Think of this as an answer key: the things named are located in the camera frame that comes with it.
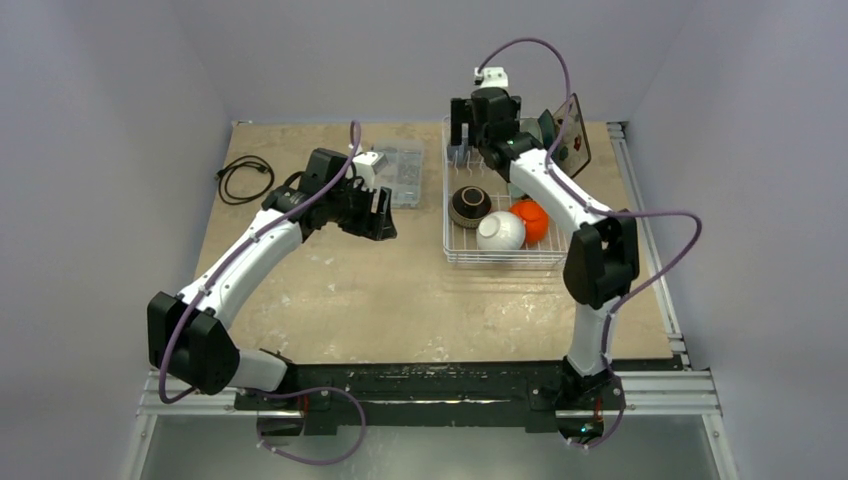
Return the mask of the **grey printed mug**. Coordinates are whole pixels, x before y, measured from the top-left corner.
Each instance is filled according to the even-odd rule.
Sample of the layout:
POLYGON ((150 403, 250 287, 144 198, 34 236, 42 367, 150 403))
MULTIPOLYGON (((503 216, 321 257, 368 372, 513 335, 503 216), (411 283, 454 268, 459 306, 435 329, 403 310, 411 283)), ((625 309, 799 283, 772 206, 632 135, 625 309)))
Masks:
POLYGON ((445 153, 447 162, 455 168, 464 168, 470 158, 470 151, 466 144, 448 145, 445 153))

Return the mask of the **brown rimmed beige bowl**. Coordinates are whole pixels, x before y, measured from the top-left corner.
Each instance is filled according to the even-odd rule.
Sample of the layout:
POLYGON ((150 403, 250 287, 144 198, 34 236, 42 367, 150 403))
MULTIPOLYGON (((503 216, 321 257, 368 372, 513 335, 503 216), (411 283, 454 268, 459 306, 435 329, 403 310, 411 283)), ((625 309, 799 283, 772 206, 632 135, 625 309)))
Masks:
POLYGON ((476 229, 491 212, 492 199, 481 187, 469 185, 457 189, 448 206, 449 219, 465 229, 476 229))

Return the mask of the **white bowl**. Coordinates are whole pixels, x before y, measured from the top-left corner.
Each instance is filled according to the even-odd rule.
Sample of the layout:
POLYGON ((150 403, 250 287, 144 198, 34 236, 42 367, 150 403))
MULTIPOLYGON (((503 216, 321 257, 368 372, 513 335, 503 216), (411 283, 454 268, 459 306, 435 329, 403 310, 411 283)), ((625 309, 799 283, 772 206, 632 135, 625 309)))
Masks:
POLYGON ((526 237, 524 222, 508 211, 495 211, 484 217, 476 228, 476 243, 479 250, 519 250, 526 237))

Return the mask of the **square floral plate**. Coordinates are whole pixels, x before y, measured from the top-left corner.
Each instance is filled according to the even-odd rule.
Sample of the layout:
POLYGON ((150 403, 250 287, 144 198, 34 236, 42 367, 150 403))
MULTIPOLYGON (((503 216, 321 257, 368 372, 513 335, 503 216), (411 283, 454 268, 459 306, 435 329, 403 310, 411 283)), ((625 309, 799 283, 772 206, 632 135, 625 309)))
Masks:
POLYGON ((556 133, 562 132, 555 163, 570 178, 576 178, 591 162, 592 153, 580 102, 575 93, 553 114, 553 119, 556 133))

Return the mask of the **orange bowl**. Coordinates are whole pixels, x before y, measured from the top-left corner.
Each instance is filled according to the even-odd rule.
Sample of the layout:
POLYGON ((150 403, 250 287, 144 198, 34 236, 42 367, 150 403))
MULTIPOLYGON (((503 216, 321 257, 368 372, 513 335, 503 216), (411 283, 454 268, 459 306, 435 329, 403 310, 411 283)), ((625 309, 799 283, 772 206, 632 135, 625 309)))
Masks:
POLYGON ((509 212, 517 216, 524 224, 524 245, 526 247, 538 244, 547 235, 549 217, 542 207, 535 201, 518 201, 509 208, 509 212))

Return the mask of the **light green round plate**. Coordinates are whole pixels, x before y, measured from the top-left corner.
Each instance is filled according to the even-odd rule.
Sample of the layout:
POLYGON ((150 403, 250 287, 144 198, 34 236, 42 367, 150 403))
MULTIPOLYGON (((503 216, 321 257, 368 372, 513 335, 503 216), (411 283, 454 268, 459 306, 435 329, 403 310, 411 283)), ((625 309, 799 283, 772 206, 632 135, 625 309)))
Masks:
POLYGON ((520 130, 526 132, 540 143, 543 142, 541 128, 536 118, 524 118, 520 122, 520 130))

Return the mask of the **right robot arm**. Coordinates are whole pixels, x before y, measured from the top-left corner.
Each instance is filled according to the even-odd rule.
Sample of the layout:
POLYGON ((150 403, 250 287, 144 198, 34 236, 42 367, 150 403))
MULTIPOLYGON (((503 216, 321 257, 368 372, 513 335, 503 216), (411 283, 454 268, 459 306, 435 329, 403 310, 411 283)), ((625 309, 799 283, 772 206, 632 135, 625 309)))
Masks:
POLYGON ((562 171, 569 110, 559 116, 543 112, 538 133, 532 133, 521 126, 521 106, 520 97, 492 86, 453 98, 449 141, 468 144, 568 235, 562 276, 576 310, 560 389, 569 404, 584 407, 614 377, 611 336, 616 313, 640 274, 638 228, 632 212, 597 202, 562 171))

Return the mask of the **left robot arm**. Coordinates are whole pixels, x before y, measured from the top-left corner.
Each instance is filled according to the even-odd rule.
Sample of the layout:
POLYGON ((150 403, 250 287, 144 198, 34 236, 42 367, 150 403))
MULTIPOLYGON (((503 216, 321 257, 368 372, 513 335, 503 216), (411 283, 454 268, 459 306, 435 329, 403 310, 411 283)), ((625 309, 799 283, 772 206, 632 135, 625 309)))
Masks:
POLYGON ((148 358, 161 375, 214 395, 226 387, 259 390, 272 408, 297 399, 298 382, 280 355, 244 350, 228 330, 271 270, 328 223, 374 241, 394 239, 391 191, 376 187, 385 156, 349 157, 317 148, 307 166, 271 190, 246 231, 212 267, 178 293, 147 306, 148 358))

